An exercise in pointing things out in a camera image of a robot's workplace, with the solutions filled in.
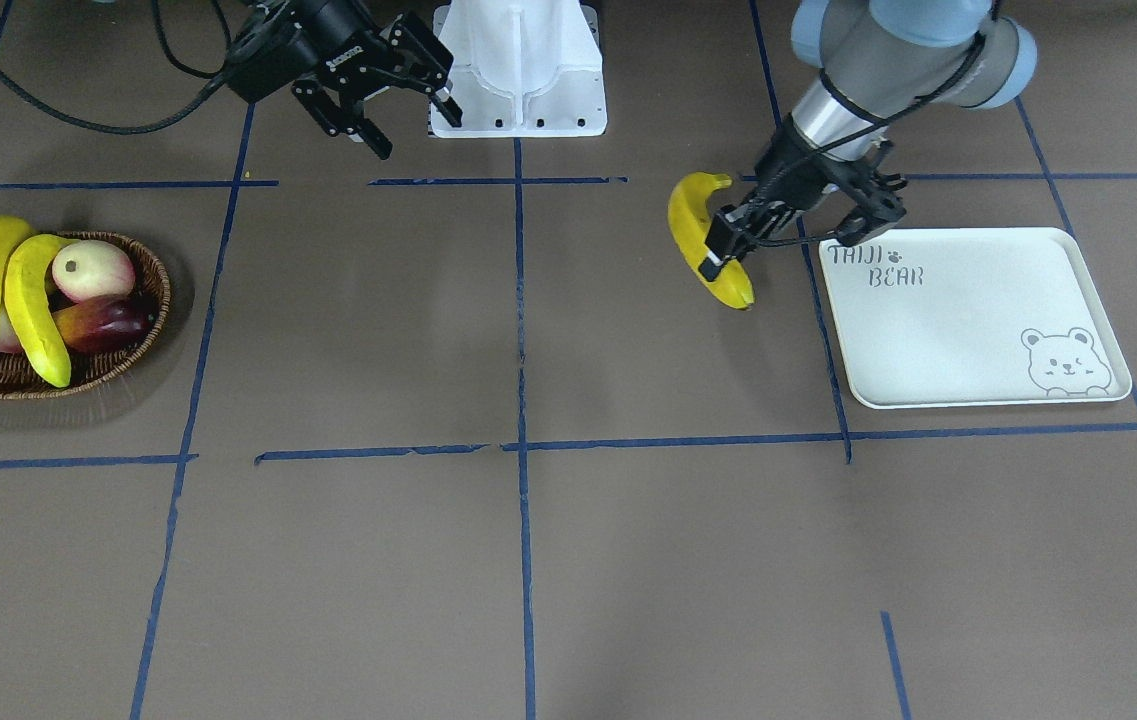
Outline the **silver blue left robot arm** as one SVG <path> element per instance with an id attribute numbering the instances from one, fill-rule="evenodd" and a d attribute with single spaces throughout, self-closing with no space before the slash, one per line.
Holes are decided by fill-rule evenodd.
<path id="1" fill-rule="evenodd" d="M 935 102 L 999 108 L 1029 85 L 1038 45 L 993 1 L 804 1 L 792 51 L 818 71 L 756 163 L 756 184 L 679 242 L 702 281 L 763 247 L 832 190 L 853 201 L 829 233 L 846 247 L 905 217 L 901 176 L 879 169 L 893 123 Z"/>

